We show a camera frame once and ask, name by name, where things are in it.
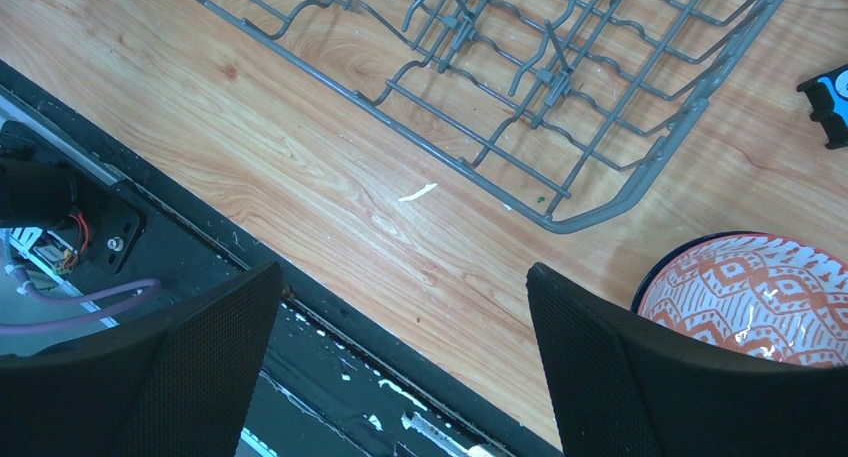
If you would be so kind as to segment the white bowl blue roses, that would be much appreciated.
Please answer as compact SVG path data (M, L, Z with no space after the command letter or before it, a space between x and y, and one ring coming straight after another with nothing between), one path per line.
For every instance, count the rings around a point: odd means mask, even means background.
M696 247L698 245L701 245L703 243L712 241L712 240L716 240L716 239L720 239L720 238L724 238L724 237L730 237L730 236L741 236L741 235L763 235L763 232L753 231L753 230L733 230L733 231L717 232L717 233L708 234L708 235L704 235L704 236L700 236L700 237L697 237L695 239L692 239L688 242L685 242L685 243L679 245L678 247L676 247L675 249L670 251L668 254L666 254L664 257L662 257L659 261L657 261L652 266L652 268L648 271L648 273L645 275L645 277L642 279L640 285L638 286L638 288L637 288L637 290L634 294L633 300L630 304L630 311L632 313L638 312L640 305L643 301L643 298L647 293L647 289L648 289L649 285L653 282L653 280L658 276L658 274L672 260L674 260L677 256L681 255L684 251L691 249L693 247Z

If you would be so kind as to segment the blue white zigzag bowl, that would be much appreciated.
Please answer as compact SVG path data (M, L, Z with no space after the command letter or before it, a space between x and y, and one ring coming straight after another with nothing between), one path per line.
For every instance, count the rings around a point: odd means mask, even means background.
M847 264L788 237L730 236L684 251L649 285L636 314L756 358L847 364Z

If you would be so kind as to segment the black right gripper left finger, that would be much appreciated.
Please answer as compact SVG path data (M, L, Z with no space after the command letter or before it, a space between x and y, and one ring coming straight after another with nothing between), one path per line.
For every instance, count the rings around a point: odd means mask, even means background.
M275 262L128 323L1 359L5 456L231 456L283 293Z

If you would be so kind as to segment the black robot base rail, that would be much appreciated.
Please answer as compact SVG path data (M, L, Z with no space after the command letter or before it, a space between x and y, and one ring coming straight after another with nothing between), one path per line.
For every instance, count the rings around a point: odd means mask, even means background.
M159 277L167 305L209 290L275 251L24 77L1 68L1 117L134 206L145 224L117 272L87 251L83 290ZM555 447L427 360L289 261L283 300L246 426L280 456L441 456L481 445L497 456Z

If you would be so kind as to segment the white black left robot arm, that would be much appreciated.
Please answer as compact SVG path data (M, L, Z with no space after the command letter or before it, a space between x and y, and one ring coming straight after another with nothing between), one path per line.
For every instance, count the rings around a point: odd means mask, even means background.
M54 229L69 219L78 185L73 172L32 161L32 148L1 146L1 227Z

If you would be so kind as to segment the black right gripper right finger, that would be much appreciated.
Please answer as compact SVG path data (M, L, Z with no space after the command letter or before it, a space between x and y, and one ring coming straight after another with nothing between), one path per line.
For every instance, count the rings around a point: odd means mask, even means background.
M545 264L528 304L568 456L843 456L847 371L739 354L605 301Z

